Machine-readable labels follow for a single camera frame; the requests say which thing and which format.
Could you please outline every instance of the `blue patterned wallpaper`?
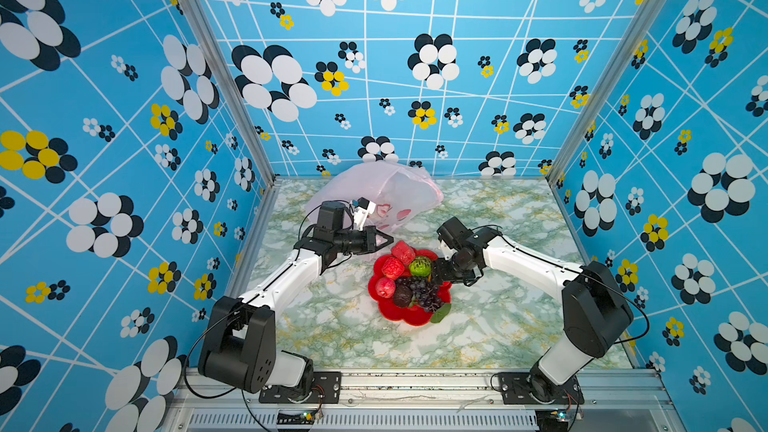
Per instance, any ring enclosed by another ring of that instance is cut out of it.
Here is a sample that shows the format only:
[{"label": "blue patterned wallpaper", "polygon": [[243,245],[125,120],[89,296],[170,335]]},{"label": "blue patterned wallpaper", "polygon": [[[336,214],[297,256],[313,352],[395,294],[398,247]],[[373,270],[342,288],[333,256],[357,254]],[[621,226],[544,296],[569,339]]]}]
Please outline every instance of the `blue patterned wallpaper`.
[{"label": "blue patterned wallpaper", "polygon": [[0,0],[0,43],[0,430],[154,430],[264,185],[178,0]]},{"label": "blue patterned wallpaper", "polygon": [[539,177],[643,2],[201,1],[276,173]]},{"label": "blue patterned wallpaper", "polygon": [[766,26],[768,0],[668,0],[556,181],[688,430],[768,424]]}]

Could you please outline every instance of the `translucent bag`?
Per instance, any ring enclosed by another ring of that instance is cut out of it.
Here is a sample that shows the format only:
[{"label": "translucent bag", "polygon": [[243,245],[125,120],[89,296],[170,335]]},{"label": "translucent bag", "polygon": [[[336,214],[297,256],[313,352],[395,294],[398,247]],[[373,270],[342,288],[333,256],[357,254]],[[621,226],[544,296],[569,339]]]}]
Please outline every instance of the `translucent bag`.
[{"label": "translucent bag", "polygon": [[[306,204],[306,213],[325,200],[352,203],[360,197],[376,204],[376,211],[368,217],[366,226],[377,226],[390,235],[416,214],[439,206],[443,199],[442,191],[425,169],[379,160],[358,164],[331,179]],[[315,223],[317,211],[307,220]],[[351,223],[345,216],[344,226]]]}]

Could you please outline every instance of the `red flower-shaped tray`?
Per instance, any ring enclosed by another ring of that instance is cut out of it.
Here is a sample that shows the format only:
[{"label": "red flower-shaped tray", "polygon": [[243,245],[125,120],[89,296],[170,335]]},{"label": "red flower-shaped tray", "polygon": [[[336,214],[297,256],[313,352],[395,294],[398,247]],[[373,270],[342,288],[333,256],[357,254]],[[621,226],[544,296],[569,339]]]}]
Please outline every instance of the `red flower-shaped tray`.
[{"label": "red flower-shaped tray", "polygon": [[[425,257],[428,257],[429,260],[433,261],[437,260],[437,254],[430,250],[417,250],[416,255],[424,255]],[[371,280],[368,281],[368,294],[379,303],[379,312],[382,313],[384,318],[393,322],[405,321],[407,324],[413,325],[415,327],[420,327],[424,324],[427,324],[429,319],[432,318],[433,314],[425,311],[423,308],[417,305],[408,308],[400,308],[392,302],[391,298],[384,298],[376,293],[376,283],[381,277],[384,277],[384,274],[382,274],[382,267],[384,266],[384,262],[386,262],[386,260],[390,257],[394,257],[394,255],[383,255],[379,257],[378,260],[376,260],[375,264],[373,264],[373,277],[371,277]],[[406,271],[402,274],[402,276],[411,276],[407,266]],[[437,292],[437,296],[440,297],[440,300],[445,303],[450,303],[451,301],[451,293],[448,291],[450,288],[451,283],[446,282]]]}]

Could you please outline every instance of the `green marble surface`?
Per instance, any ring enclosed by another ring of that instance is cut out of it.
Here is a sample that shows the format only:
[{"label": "green marble surface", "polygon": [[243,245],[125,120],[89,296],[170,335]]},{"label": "green marble surface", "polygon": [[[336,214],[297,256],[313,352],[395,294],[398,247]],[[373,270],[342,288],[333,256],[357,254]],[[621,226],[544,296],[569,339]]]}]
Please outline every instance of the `green marble surface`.
[{"label": "green marble surface", "polygon": [[[557,258],[581,263],[544,180],[436,180],[443,204],[394,232],[437,251],[436,229],[452,216],[467,227],[496,224],[504,234]],[[327,181],[285,180],[250,287],[281,264],[296,241],[304,205]],[[311,357],[316,367],[530,368],[562,335],[560,305],[494,269],[470,288],[454,285],[452,311],[439,324],[390,322],[368,295],[372,262],[353,257],[301,292],[277,322],[277,346]],[[591,368],[630,368],[621,346]]]}]

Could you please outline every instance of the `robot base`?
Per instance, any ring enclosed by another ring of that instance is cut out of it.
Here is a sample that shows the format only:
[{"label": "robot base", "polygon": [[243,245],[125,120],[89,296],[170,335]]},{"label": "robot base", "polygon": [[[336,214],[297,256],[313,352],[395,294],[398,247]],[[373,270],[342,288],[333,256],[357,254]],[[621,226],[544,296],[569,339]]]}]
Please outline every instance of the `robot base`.
[{"label": "robot base", "polygon": [[[325,391],[326,395],[322,398],[323,404],[338,404],[339,403],[339,391],[341,389],[341,372],[318,372],[315,371],[312,376],[312,386],[319,385]],[[310,395],[304,400],[290,399],[283,389],[279,385],[274,385],[271,388],[262,389],[259,394],[259,402],[262,404],[319,404],[320,400],[318,394],[320,392],[317,389],[310,389]]]},{"label": "robot base", "polygon": [[[531,396],[531,386],[528,383],[529,372],[500,372],[498,374],[499,387],[502,389],[504,405],[541,405],[542,403]],[[560,394],[552,404],[568,406],[567,390],[573,399],[579,404],[584,403],[581,386],[575,376],[570,378],[560,387]]]}]

